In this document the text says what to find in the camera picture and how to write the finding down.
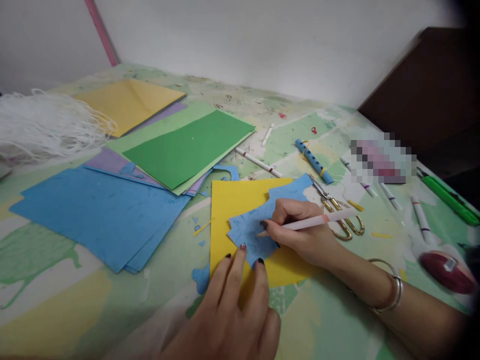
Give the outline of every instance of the bracelet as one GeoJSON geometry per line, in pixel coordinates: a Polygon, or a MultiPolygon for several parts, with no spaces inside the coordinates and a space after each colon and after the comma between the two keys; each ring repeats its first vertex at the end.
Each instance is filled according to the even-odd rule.
{"type": "Polygon", "coordinates": [[[384,307],[384,308],[376,308],[376,307],[373,307],[373,306],[369,306],[370,310],[376,312],[377,314],[382,314],[384,312],[387,312],[389,310],[393,310],[395,309],[399,304],[400,304],[400,300],[402,299],[402,294],[403,294],[403,282],[402,282],[402,278],[400,276],[397,275],[397,273],[395,272],[395,269],[392,265],[390,265],[388,262],[382,260],[382,259],[377,259],[377,258],[373,258],[373,259],[369,259],[368,260],[370,263],[384,263],[385,265],[387,265],[391,272],[392,272],[392,278],[394,278],[396,280],[396,287],[395,287],[395,301],[392,302],[390,305],[388,305],[387,307],[384,307]]]}

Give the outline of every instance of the table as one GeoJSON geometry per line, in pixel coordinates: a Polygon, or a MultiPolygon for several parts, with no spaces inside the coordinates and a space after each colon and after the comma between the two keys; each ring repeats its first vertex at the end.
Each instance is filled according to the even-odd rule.
{"type": "MultiPolygon", "coordinates": [[[[365,208],[360,214],[365,234],[354,235],[352,241],[342,244],[364,258],[390,262],[404,280],[463,312],[470,310],[469,296],[452,294],[432,281],[412,255],[407,233],[421,235],[409,196],[412,192],[419,195],[441,249],[458,258],[464,255],[459,244],[478,244],[479,229],[463,223],[417,178],[405,185],[390,186],[403,211],[395,211],[379,188],[376,192],[381,195],[372,198],[360,184],[351,183],[351,175],[339,157],[349,152],[351,137],[359,130],[379,132],[355,109],[207,78],[173,75],[137,64],[121,64],[52,91],[73,96],[129,78],[183,91],[187,93],[183,100],[187,105],[207,102],[254,124],[257,132],[241,147],[276,165],[284,176],[296,178],[312,171],[294,145],[298,138],[309,140],[310,149],[319,155],[332,177],[348,184],[348,197],[365,208]],[[275,128],[267,146],[261,147],[271,123],[275,128]],[[392,238],[375,237],[372,232],[392,238]]],[[[212,180],[229,178],[227,172],[216,170],[207,178],[200,192],[209,196],[198,194],[189,202],[137,275],[127,271],[114,274],[83,246],[61,236],[42,237],[41,228],[8,211],[21,199],[21,191],[66,168],[79,166],[98,152],[96,149],[42,166],[27,166],[0,181],[0,304],[5,307],[17,296],[0,310],[2,355],[127,359],[148,347],[159,349],[201,301],[192,270],[209,263],[210,227],[194,238],[193,218],[199,225],[210,220],[212,180]]],[[[234,151],[222,165],[238,166],[241,179],[271,177],[234,151]]],[[[343,198],[343,188],[337,183],[327,188],[331,195],[343,198]]],[[[313,188],[306,196],[319,201],[313,188]]],[[[282,321],[277,359],[407,356],[373,314],[321,269],[311,279],[272,288],[270,306],[282,321]]]]}

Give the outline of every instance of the green marker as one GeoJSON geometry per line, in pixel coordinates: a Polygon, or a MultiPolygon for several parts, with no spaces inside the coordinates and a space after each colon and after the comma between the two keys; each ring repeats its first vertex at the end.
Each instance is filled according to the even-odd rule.
{"type": "Polygon", "coordinates": [[[418,167],[417,170],[417,174],[423,183],[427,185],[440,199],[442,199],[443,202],[450,207],[450,209],[456,212],[464,222],[472,226],[480,225],[478,216],[465,205],[465,203],[456,193],[447,190],[440,181],[423,172],[418,167]]]}

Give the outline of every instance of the white wall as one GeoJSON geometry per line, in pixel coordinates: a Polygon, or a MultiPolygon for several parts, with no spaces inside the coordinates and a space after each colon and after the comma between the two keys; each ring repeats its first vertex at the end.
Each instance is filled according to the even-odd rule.
{"type": "MultiPolygon", "coordinates": [[[[357,107],[446,0],[96,0],[123,62],[357,107]]],[[[0,86],[109,67],[83,0],[0,0],[0,86]]]]}
{"type": "Polygon", "coordinates": [[[31,94],[108,69],[83,0],[0,0],[0,89],[31,94]]]}

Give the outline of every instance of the green paper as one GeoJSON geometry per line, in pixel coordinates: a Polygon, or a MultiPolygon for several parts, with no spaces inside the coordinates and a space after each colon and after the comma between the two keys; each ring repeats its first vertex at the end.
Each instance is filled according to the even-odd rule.
{"type": "MultiPolygon", "coordinates": [[[[154,139],[162,134],[167,134],[181,127],[188,125],[204,116],[216,111],[217,109],[209,104],[203,102],[192,102],[188,107],[182,111],[176,112],[161,121],[155,122],[149,126],[143,127],[133,133],[130,133],[126,136],[123,136],[119,139],[110,141],[106,144],[106,147],[112,149],[116,153],[122,155],[126,158],[123,153],[127,150],[130,150],[148,140],[154,139]]],[[[250,132],[245,135],[239,142],[241,143],[243,140],[248,138],[251,134],[250,132]]],[[[180,195],[185,190],[189,189],[204,173],[207,172],[210,168],[212,168],[216,163],[218,163],[221,159],[223,159],[231,150],[235,148],[238,144],[235,144],[228,150],[226,150],[221,156],[217,157],[213,160],[210,164],[204,167],[198,174],[191,177],[181,185],[177,186],[172,190],[172,192],[176,195],[180,195]]]]}
{"type": "Polygon", "coordinates": [[[214,112],[123,153],[152,178],[175,189],[235,147],[255,127],[214,112]]]}

